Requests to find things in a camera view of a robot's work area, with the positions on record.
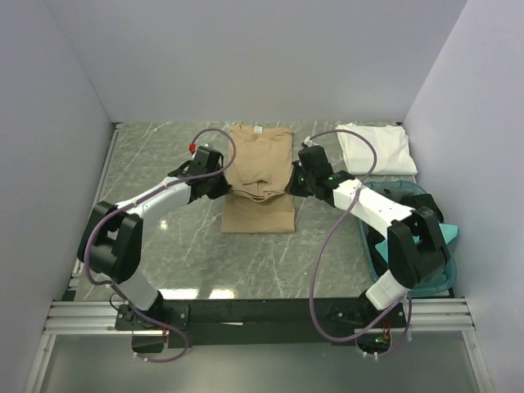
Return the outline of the tan t shirt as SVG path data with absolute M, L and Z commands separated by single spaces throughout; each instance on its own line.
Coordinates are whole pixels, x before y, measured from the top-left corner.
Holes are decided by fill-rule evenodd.
M 294 233 L 291 178 L 293 132 L 286 128 L 234 125 L 236 149 L 226 170 L 232 191 L 224 197 L 222 233 Z

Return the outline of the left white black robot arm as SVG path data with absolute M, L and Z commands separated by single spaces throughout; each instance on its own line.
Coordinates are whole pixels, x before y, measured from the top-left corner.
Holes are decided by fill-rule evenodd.
M 98 202 L 92 209 L 77 258 L 91 284 L 111 287 L 122 296 L 142 327 L 166 323 L 164 297 L 140 270 L 142 237 L 150 224 L 201 197 L 229 193 L 224 155 L 212 147 L 191 145 L 192 158 L 145 192 L 116 204 Z

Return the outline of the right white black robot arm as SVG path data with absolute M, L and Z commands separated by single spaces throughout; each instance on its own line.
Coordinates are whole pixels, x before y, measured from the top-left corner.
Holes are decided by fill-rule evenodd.
M 376 327 L 394 301 L 443 269 L 450 254 L 436 214 L 426 206 L 401 205 L 344 170 L 335 172 L 321 146 L 305 147 L 292 163 L 287 192 L 316 197 L 365 222 L 386 240 L 388 268 L 363 294 L 363 323 Z

